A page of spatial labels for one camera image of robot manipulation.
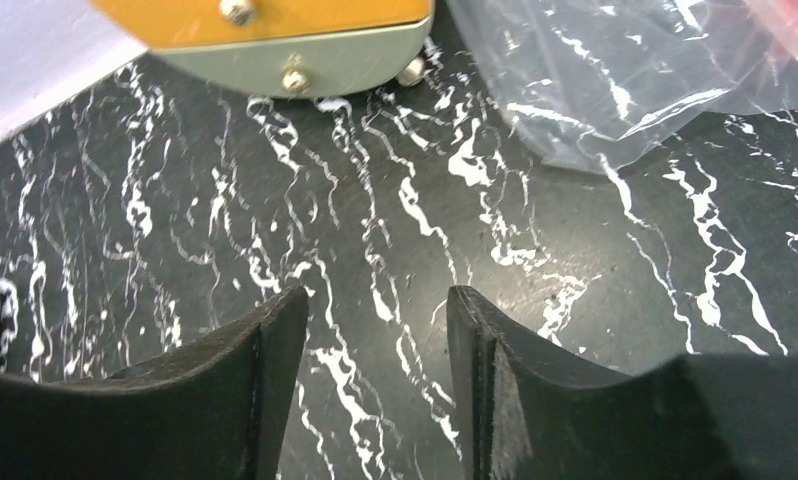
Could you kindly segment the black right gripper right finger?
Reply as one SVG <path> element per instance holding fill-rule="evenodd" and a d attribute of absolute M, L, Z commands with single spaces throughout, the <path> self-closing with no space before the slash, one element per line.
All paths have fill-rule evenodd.
<path fill-rule="evenodd" d="M 798 356 L 684 354 L 636 376 L 453 286 L 447 336 L 469 479 L 798 479 Z"/>

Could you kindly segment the clear zip top bag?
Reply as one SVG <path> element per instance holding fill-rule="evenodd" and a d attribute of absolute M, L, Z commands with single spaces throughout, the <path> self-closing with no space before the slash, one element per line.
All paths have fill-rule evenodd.
<path fill-rule="evenodd" d="M 629 165 L 705 112 L 798 109 L 798 1 L 452 1 L 499 113 L 547 163 Z"/>

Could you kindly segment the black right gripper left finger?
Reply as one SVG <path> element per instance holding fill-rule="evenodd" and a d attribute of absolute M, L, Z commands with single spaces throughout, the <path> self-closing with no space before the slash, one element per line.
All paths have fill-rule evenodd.
<path fill-rule="evenodd" d="M 0 479 L 271 479 L 309 320 L 304 288 L 103 379 L 0 374 Z"/>

